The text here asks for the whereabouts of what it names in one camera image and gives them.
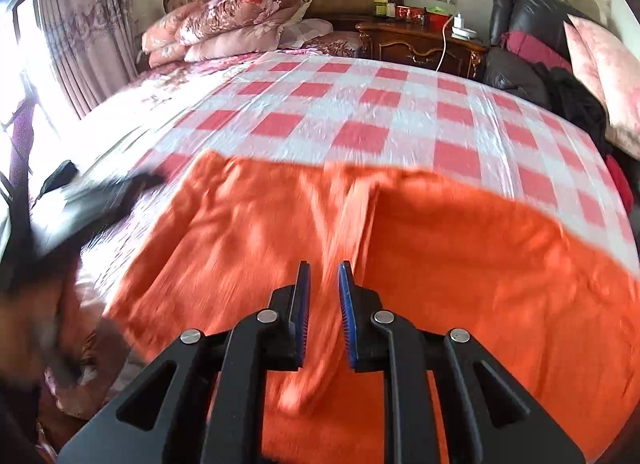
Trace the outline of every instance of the metal screw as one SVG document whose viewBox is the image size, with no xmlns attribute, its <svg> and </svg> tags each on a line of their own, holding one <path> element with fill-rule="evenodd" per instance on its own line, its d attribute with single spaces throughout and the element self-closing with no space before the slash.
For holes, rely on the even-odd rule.
<svg viewBox="0 0 640 464">
<path fill-rule="evenodd" d="M 456 343 L 466 343 L 471 339 L 471 334 L 464 329 L 453 329 L 449 335 Z"/>
<path fill-rule="evenodd" d="M 200 334 L 199 330 L 189 329 L 180 334 L 180 341 L 182 341 L 185 345 L 193 345 L 194 343 L 200 341 L 200 337 L 202 337 L 202 334 Z"/>
<path fill-rule="evenodd" d="M 391 323 L 395 318 L 396 317 L 393 315 L 393 313 L 389 312 L 388 310 L 379 310 L 378 312 L 373 314 L 373 319 L 378 323 Z"/>
<path fill-rule="evenodd" d="M 271 309 L 265 309 L 258 312 L 258 321 L 260 323 L 273 323 L 278 319 L 278 313 Z"/>
</svg>

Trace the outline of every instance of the pink curtain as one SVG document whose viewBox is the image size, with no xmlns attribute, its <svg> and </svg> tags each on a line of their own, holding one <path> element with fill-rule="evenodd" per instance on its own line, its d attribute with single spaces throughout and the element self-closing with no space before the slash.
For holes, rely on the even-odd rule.
<svg viewBox="0 0 640 464">
<path fill-rule="evenodd" d="M 82 118 L 136 75 L 127 0 L 38 0 L 56 77 Z"/>
</svg>

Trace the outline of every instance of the white cable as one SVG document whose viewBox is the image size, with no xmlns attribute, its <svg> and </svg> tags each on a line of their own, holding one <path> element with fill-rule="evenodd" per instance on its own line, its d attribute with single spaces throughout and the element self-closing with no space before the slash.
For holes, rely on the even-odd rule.
<svg viewBox="0 0 640 464">
<path fill-rule="evenodd" d="M 447 30 L 447 25 L 451 23 L 451 20 L 453 20 L 453 18 L 455 18 L 455 16 L 451 16 L 449 19 L 447 19 L 447 22 L 444 24 L 444 27 L 442 27 L 442 42 L 444 43 L 444 45 L 442 46 L 442 57 L 440 58 L 440 63 L 438 63 L 438 68 L 436 68 L 436 72 L 439 71 L 440 67 L 442 66 L 442 62 L 444 61 L 444 54 L 447 51 L 447 37 L 445 36 L 445 31 Z"/>
</svg>

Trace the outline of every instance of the orange cloth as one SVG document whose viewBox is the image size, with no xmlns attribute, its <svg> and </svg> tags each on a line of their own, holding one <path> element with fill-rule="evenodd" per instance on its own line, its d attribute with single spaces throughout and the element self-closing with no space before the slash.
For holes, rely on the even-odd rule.
<svg viewBox="0 0 640 464">
<path fill-rule="evenodd" d="M 534 209 L 418 170 L 205 153 L 109 314 L 150 359 L 187 328 L 219 332 L 266 306 L 301 259 L 312 268 L 305 368 L 269 376 L 266 456 L 382 462 L 382 375 L 354 374 L 343 357 L 343 259 L 418 328 L 468 329 L 590 460 L 638 402 L 638 282 Z"/>
</svg>

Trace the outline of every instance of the red and white checkered sheet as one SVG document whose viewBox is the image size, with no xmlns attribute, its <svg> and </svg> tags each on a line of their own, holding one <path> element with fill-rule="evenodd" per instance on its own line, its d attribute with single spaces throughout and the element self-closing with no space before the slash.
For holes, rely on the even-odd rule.
<svg viewBox="0 0 640 464">
<path fill-rule="evenodd" d="M 532 205 L 639 273 L 625 210 L 590 137 L 473 81 L 268 52 L 180 119 L 140 165 L 176 177 L 206 148 L 273 161 L 430 169 Z M 141 206 L 149 215 L 153 205 Z"/>
</svg>

